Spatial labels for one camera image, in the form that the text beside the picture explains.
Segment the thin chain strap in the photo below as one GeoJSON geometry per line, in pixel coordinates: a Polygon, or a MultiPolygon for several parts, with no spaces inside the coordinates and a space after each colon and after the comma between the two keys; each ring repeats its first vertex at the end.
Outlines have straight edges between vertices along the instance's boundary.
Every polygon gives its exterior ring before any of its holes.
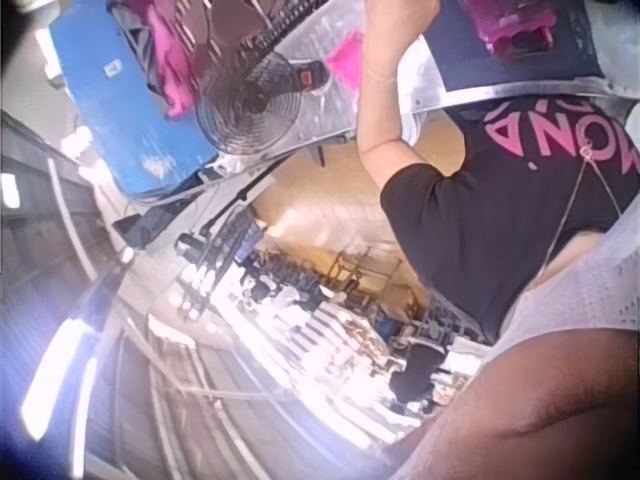
{"type": "Polygon", "coordinates": [[[580,187],[580,182],[584,177],[584,172],[586,170],[587,164],[591,165],[593,167],[593,170],[596,172],[596,175],[598,175],[598,178],[602,182],[602,185],[605,191],[607,192],[607,195],[609,195],[609,198],[611,199],[611,203],[613,203],[613,206],[616,209],[618,218],[622,216],[622,211],[620,209],[620,206],[618,205],[618,202],[616,201],[613,195],[613,192],[609,187],[609,184],[607,183],[604,176],[602,175],[600,168],[598,168],[598,165],[593,160],[593,149],[591,148],[592,146],[593,144],[591,143],[591,140],[587,140],[586,144],[580,147],[580,156],[583,159],[582,166],[580,167],[580,172],[578,173],[578,177],[576,178],[576,183],[573,186],[573,191],[571,192],[571,197],[569,198],[569,203],[567,204],[567,208],[565,209],[564,214],[562,215],[562,219],[560,220],[560,225],[558,226],[558,230],[556,231],[553,237],[553,240],[551,241],[551,245],[549,245],[549,249],[547,250],[547,254],[545,255],[544,261],[542,262],[542,266],[540,267],[540,270],[538,271],[538,274],[536,275],[535,278],[540,277],[540,275],[542,275],[542,272],[544,272],[544,269],[549,264],[549,259],[551,258],[553,249],[558,243],[558,239],[560,238],[562,229],[564,228],[565,223],[567,222],[567,218],[569,217],[569,213],[571,212],[571,208],[573,207],[573,204],[575,202],[576,196],[578,194],[578,188],[580,187]]]}

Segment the hand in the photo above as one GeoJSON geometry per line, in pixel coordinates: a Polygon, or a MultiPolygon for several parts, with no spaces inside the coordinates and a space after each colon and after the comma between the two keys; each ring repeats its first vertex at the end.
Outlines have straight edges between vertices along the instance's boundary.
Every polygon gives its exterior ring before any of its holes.
{"type": "Polygon", "coordinates": [[[396,68],[439,11],[440,0],[365,0],[368,60],[381,68],[396,68]]]}

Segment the skin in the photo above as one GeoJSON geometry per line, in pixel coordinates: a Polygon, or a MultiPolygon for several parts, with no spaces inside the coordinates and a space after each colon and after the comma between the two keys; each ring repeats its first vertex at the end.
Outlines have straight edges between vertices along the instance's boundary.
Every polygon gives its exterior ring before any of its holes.
{"type": "MultiPolygon", "coordinates": [[[[394,79],[402,55],[438,11],[437,0],[367,0],[357,141],[380,188],[423,162],[401,140],[394,79]]],[[[589,248],[562,257],[535,286],[589,248]]],[[[362,478],[638,478],[637,470],[622,473],[622,466],[637,469],[625,463],[637,448],[637,412],[636,333],[550,333],[497,357],[446,410],[389,447],[392,465],[362,478]]]]}

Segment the blue board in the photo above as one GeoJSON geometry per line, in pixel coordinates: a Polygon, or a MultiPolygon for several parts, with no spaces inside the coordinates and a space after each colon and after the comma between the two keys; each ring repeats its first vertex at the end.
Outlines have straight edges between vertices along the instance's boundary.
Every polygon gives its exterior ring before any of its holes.
{"type": "Polygon", "coordinates": [[[167,194],[217,156],[195,111],[165,118],[105,2],[73,1],[51,36],[82,123],[125,195],[167,194]],[[110,77],[109,65],[121,68],[110,77]]]}

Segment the pink cloth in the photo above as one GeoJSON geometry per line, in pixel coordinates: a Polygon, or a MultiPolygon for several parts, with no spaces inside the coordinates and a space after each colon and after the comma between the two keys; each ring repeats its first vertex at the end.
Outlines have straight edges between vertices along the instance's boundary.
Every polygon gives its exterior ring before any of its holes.
{"type": "Polygon", "coordinates": [[[169,103],[167,113],[170,117],[174,117],[186,112],[195,103],[195,92],[190,81],[189,60],[182,45],[173,36],[153,5],[147,8],[147,22],[153,34],[164,96],[169,103]]]}
{"type": "Polygon", "coordinates": [[[329,69],[351,90],[360,90],[362,79],[362,32],[350,33],[327,57],[329,69]]]}

